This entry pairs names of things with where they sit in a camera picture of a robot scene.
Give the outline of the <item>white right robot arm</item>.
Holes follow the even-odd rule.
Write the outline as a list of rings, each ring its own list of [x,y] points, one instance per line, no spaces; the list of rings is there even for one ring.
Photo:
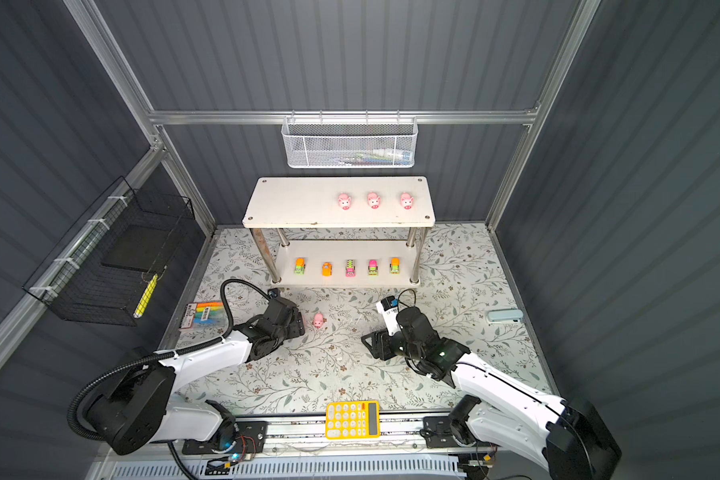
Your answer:
[[[386,297],[376,308],[385,327],[361,338],[373,358],[401,357],[414,373],[462,393],[448,415],[457,444],[504,447],[553,479],[612,477],[622,451],[589,401],[565,400],[499,371],[466,345],[440,336],[415,306]]]

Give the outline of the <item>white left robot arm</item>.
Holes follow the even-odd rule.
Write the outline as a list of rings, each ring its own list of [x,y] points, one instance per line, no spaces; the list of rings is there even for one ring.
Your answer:
[[[234,415],[213,400],[189,401],[179,394],[211,373],[248,366],[304,334],[297,305],[269,299],[265,311],[222,336],[179,350],[156,352],[102,379],[79,403],[73,416],[119,455],[148,443],[173,440],[210,442],[219,452],[236,443]]]

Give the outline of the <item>green orange toy truck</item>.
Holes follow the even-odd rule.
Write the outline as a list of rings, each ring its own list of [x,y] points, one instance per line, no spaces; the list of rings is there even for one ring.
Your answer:
[[[390,260],[389,268],[390,268],[391,274],[395,274],[395,275],[399,274],[400,273],[400,259],[398,257],[393,257]]]

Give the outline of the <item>green pink mixer truck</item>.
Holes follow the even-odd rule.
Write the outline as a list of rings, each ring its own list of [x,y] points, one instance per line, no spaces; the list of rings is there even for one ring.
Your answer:
[[[377,276],[379,273],[378,262],[376,260],[370,260],[368,262],[368,275]]]

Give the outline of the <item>green orange mixer truck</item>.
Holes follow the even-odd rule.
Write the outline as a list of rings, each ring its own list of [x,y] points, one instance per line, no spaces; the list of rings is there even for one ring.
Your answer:
[[[294,273],[296,275],[303,275],[305,273],[306,261],[304,258],[297,258],[294,266]]]

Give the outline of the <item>orange toy bulldozer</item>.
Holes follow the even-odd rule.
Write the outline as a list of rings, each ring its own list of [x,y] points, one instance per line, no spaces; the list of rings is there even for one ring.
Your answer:
[[[330,276],[332,275],[332,272],[333,272],[332,264],[331,264],[330,262],[325,262],[325,263],[322,265],[321,272],[322,272],[322,275],[323,275],[324,277],[330,277]]]

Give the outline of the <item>pink green toy truck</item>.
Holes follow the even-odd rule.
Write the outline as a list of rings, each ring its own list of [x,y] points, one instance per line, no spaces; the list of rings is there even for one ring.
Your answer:
[[[348,278],[354,278],[356,275],[357,275],[356,261],[353,259],[350,259],[346,262],[345,276]]]

